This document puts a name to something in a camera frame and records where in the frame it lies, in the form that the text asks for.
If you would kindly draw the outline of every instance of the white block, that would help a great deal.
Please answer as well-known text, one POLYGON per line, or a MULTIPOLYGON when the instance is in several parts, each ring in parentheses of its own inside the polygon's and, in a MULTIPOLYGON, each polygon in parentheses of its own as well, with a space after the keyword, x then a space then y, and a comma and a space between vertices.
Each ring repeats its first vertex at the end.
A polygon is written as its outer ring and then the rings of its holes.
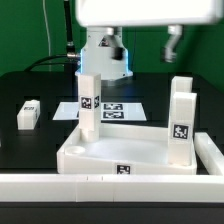
POLYGON ((171 100, 168 127, 168 162, 191 165, 196 94, 176 92, 171 100))
POLYGON ((99 139, 101 122, 101 76, 83 74, 78 76, 79 128, 81 139, 95 142, 99 139))
POLYGON ((1 202, 76 201, 74 177, 59 174, 1 174, 1 202))
POLYGON ((40 116, 40 101, 26 101, 17 115, 17 124, 19 130, 34 129, 40 116))
POLYGON ((87 111, 80 110, 79 111, 79 128, 85 129, 89 131, 98 131, 100 125, 100 110, 87 111))
POLYGON ((104 181, 102 175, 80 176, 76 189, 77 202, 112 202, 114 199, 113 183, 104 181))
POLYGON ((193 78, 191 77, 175 76, 171 83, 170 99, 172 99, 175 92, 190 93, 192 91, 192 82, 193 78))
POLYGON ((195 150, 210 175, 224 175, 224 156, 207 133, 195 133, 195 150))
POLYGON ((92 96, 92 97, 101 95, 101 75, 100 74, 79 75, 78 94, 79 96, 92 96))

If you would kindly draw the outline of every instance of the white rectangular block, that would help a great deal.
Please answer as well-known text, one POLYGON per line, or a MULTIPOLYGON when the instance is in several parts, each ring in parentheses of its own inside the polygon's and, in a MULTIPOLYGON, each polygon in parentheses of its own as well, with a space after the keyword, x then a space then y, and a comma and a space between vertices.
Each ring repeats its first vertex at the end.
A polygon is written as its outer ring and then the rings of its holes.
POLYGON ((175 76, 171 83, 171 99, 175 92, 190 93, 192 91, 192 82, 193 78, 191 77, 175 76))
POLYGON ((100 74, 79 75, 78 94, 79 96, 92 96, 92 97, 101 95, 101 75, 100 74))
POLYGON ((100 125, 100 110, 95 111, 87 111, 80 110, 79 111, 79 128, 87 129, 90 131, 99 130, 100 125))
POLYGON ((101 122, 101 76, 82 74, 78 76, 79 128, 83 141, 99 139, 101 122))
POLYGON ((40 116, 40 101, 26 101, 17 115, 17 124, 19 130, 34 129, 40 116))
POLYGON ((102 175, 80 176, 77 180, 76 201, 107 201, 114 199, 113 183, 104 181, 102 175))
POLYGON ((176 92, 171 100, 168 127, 168 162, 191 164, 196 94, 176 92))
POLYGON ((210 175, 224 175, 224 156, 207 133, 195 133, 195 150, 210 175))

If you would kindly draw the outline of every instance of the cable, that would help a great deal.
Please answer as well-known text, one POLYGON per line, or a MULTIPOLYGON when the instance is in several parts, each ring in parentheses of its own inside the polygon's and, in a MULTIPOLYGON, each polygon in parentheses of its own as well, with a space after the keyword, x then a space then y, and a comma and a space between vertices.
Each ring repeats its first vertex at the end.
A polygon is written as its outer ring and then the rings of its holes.
POLYGON ((47 31, 47 41, 48 41, 48 55, 51 55, 51 37, 50 37, 50 31, 48 26, 48 19, 47 19, 47 12, 46 12, 46 2, 43 0, 43 11, 44 11, 44 21, 47 31))
POLYGON ((132 56, 132 61, 131 61, 131 71, 133 71, 133 67, 134 67, 134 59, 135 59, 135 50, 136 50, 136 28, 135 28, 135 32, 134 32, 134 45, 133 45, 133 56, 132 56))
POLYGON ((30 69, 27 70, 26 72, 31 71, 34 67, 37 67, 37 66, 43 66, 43 65, 65 65, 65 64, 70 64, 70 62, 56 62, 56 63, 34 64, 32 67, 30 66, 30 69))
POLYGON ((67 58, 66 54, 58 54, 58 55, 53 55, 53 56, 49 56, 46 58, 42 58, 36 62, 34 62, 32 65, 30 65, 29 67, 27 67, 26 69, 24 69, 25 72, 30 71, 33 67, 37 66, 38 64, 45 62, 45 61, 49 61, 51 59, 57 59, 57 58, 67 58))

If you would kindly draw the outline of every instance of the black table surface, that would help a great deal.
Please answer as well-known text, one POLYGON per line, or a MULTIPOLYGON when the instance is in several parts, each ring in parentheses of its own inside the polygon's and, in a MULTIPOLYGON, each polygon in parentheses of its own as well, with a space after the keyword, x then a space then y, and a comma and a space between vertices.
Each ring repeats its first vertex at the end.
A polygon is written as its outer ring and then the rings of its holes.
MULTIPOLYGON (((102 87, 102 102, 141 102, 147 121, 119 124, 167 127, 175 75, 193 77, 195 132, 207 132, 224 151, 224 94, 198 75, 136 73, 133 81, 102 87)), ((57 173, 56 152, 78 121, 53 121, 60 102, 78 101, 77 82, 61 72, 11 72, 0 77, 0 173, 57 173), (24 102, 41 104, 32 131, 17 129, 24 102)), ((198 160, 198 174, 206 174, 198 160)), ((222 223, 223 204, 206 203, 0 203, 0 223, 222 223)))

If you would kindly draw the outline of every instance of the small white block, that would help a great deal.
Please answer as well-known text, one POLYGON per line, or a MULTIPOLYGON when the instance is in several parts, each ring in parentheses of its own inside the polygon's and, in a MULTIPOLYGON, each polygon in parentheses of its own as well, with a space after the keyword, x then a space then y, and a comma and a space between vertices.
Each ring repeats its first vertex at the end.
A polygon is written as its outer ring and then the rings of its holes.
POLYGON ((196 94, 176 92, 171 100, 168 127, 168 162, 191 165, 196 94))
POLYGON ((40 116, 40 101, 26 101, 17 115, 17 124, 19 130, 34 129, 40 116))
POLYGON ((79 75, 78 94, 79 96, 92 96, 92 97, 101 95, 101 75, 100 74, 79 75))
POLYGON ((100 110, 96 111, 79 111, 79 128, 88 129, 89 131, 99 130, 100 110))
POLYGON ((171 98, 173 97, 175 92, 190 93, 192 90, 192 82, 193 78, 175 76, 172 79, 171 83, 171 94, 170 94, 171 98))

